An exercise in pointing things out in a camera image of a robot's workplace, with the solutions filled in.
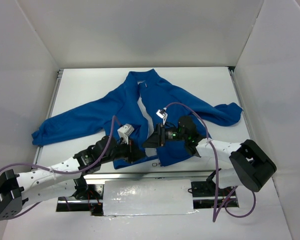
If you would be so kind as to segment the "blue fleece zip jacket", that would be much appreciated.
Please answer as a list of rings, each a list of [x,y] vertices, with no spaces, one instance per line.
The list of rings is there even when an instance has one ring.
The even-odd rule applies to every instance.
[[[70,109],[45,120],[37,131],[32,133],[35,146],[45,146],[77,139],[105,130],[118,139],[118,126],[111,126],[113,116],[122,124],[134,127],[132,139],[138,147],[148,138],[148,120],[138,105],[141,100],[153,125],[161,123],[156,112],[167,107],[168,122],[177,124],[179,117],[190,116],[197,131],[205,135],[206,130],[192,114],[196,112],[203,120],[222,127],[233,126],[240,121],[242,108],[236,103],[212,106],[186,90],[171,84],[160,77],[155,70],[131,71],[126,80],[105,97]]]

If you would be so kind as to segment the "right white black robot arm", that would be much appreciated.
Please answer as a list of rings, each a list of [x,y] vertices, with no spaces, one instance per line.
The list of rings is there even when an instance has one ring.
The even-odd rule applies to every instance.
[[[243,143],[207,139],[199,134],[190,116],[182,116],[177,127],[166,127],[159,123],[154,132],[143,143],[144,148],[172,149],[176,143],[190,157],[215,158],[230,163],[230,169],[217,169],[208,177],[207,190],[217,196],[227,187],[244,186],[259,192],[277,170],[274,162],[253,140]]]

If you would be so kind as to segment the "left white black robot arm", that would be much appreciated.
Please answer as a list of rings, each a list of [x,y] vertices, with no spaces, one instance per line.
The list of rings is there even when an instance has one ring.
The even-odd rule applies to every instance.
[[[83,199],[89,192],[85,175],[100,170],[101,165],[108,162],[123,160],[132,164],[145,157],[145,151],[133,139],[124,142],[105,136],[50,167],[35,165],[32,171],[17,174],[6,166],[0,170],[0,221],[17,218],[24,208],[52,198]]]

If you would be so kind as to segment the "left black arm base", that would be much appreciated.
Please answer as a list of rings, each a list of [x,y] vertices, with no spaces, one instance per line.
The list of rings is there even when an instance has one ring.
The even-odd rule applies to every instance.
[[[104,184],[88,182],[86,188],[76,191],[72,196],[59,197],[56,212],[85,212],[91,216],[103,216]]]

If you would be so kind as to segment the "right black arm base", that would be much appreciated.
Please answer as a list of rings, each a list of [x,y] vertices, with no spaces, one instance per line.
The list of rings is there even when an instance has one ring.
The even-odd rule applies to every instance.
[[[231,186],[218,190],[218,208],[232,189],[233,187]],[[215,184],[209,177],[206,181],[192,181],[188,192],[192,195],[194,209],[212,209],[214,207]]]

